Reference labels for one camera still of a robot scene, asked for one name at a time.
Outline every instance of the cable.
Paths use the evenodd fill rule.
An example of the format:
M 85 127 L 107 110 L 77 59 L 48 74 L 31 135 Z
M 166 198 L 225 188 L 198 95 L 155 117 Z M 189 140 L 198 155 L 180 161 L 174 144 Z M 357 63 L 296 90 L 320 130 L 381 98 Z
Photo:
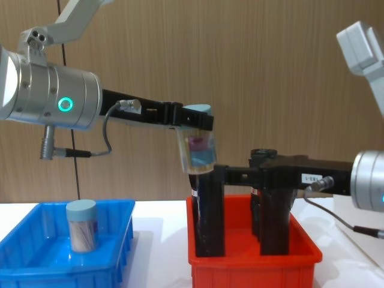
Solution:
M 106 117 L 104 118 L 104 122 L 103 122 L 103 139 L 104 139 L 104 142 L 106 143 L 107 145 L 107 151 L 103 151 L 103 152 L 95 152 L 95 153 L 91 153 L 91 156 L 92 157 L 95 157 L 95 156 L 104 156 L 104 155 L 108 155 L 108 154 L 111 154 L 112 153 L 112 146 L 110 145 L 109 143 L 109 140 L 108 140 L 108 135 L 107 135 L 107 123 L 108 123 L 108 119 L 110 118 L 111 114 L 118 108 L 120 108 L 121 106 L 121 103 L 117 102 L 115 105 L 113 105 L 109 110 L 108 112 L 106 113 Z
M 334 186 L 334 179 L 330 176 L 324 177 L 323 179 L 312 183 L 310 186 L 308 186 L 304 190 L 304 200 L 307 203 L 309 203 L 315 207 L 318 207 L 321 210 L 331 214 L 338 221 L 340 221 L 343 225 L 345 225 L 348 229 L 350 229 L 356 233 L 365 234 L 365 235 L 372 236 L 372 237 L 379 238 L 379 239 L 384 239 L 384 230 L 362 227 L 362 226 L 352 226 L 352 225 L 348 224 L 346 221 L 344 221 L 341 217 L 339 217 L 338 215 L 333 213 L 332 211 L 326 209 L 325 207 L 323 207 L 317 203 L 312 202 L 311 200 L 309 200 L 307 198 L 308 192 L 321 192 L 322 190 L 329 189 L 333 186 Z

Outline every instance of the red plastic tray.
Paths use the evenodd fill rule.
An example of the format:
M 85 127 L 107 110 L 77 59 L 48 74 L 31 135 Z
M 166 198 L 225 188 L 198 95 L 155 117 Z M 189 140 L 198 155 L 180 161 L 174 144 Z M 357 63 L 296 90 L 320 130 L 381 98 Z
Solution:
M 192 200 L 187 199 L 188 258 L 193 288 L 312 288 L 322 253 L 291 215 L 290 252 L 261 256 L 251 231 L 250 196 L 226 196 L 225 257 L 196 257 Z

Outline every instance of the wooden wall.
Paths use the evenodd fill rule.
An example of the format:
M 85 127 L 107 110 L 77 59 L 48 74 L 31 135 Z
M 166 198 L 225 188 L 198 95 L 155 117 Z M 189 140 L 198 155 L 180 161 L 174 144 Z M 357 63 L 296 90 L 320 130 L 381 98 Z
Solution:
M 8 37 L 15 44 L 18 31 L 55 18 L 47 5 L 40 9 L 42 2 L 52 4 L 34 1 L 19 12 L 38 10 L 42 17 L 29 15 L 26 27 L 11 26 L 9 36 L 1 34 L 2 43 Z M 384 124 L 365 79 L 349 73 L 335 35 L 357 20 L 384 33 L 383 10 L 382 0 L 115 0 L 97 13 L 79 41 L 65 45 L 66 59 L 68 66 L 98 74 L 107 89 L 211 104 L 221 163 L 247 165 L 253 148 L 353 161 L 361 150 L 384 148 Z M 0 11 L 0 23 L 9 25 L 17 12 L 12 13 L 6 21 Z M 23 191 L 38 191 L 34 179 L 49 169 L 61 182 L 56 194 L 47 195 L 49 187 L 37 194 L 40 199 L 76 192 L 71 161 L 37 160 L 40 127 L 0 125 L 1 169 L 11 166 L 29 175 L 0 178 L 1 188 L 12 190 L 17 200 L 36 199 Z M 26 129 L 34 131 L 34 145 L 20 144 Z M 3 131 L 14 137 L 4 140 Z M 156 200 L 190 193 L 174 131 L 111 122 L 108 132 L 113 155 L 78 160 L 82 197 Z M 57 141 L 65 145 L 68 135 L 63 132 Z M 75 141 L 79 149 L 105 149 L 100 123 L 90 132 L 75 132 Z M 26 146 L 28 157 L 17 154 L 17 145 Z

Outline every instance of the cable connector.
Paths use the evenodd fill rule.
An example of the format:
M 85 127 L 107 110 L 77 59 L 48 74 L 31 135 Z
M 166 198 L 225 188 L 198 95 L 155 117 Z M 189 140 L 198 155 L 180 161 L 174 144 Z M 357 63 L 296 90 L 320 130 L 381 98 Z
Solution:
M 141 114 L 142 105 L 138 99 L 133 100 L 119 100 L 117 103 L 120 104 L 119 110 Z

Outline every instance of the white table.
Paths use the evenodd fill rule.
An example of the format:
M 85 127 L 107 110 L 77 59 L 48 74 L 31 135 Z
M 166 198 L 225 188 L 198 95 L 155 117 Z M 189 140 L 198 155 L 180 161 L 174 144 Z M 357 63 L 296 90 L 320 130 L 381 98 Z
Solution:
M 332 209 L 332 199 L 316 199 Z M 0 204 L 0 240 L 35 204 Z M 335 225 L 327 213 L 295 201 L 296 219 L 323 252 L 314 288 L 383 288 L 384 272 Z M 133 253 L 124 288 L 191 288 L 185 201 L 137 202 L 133 213 Z

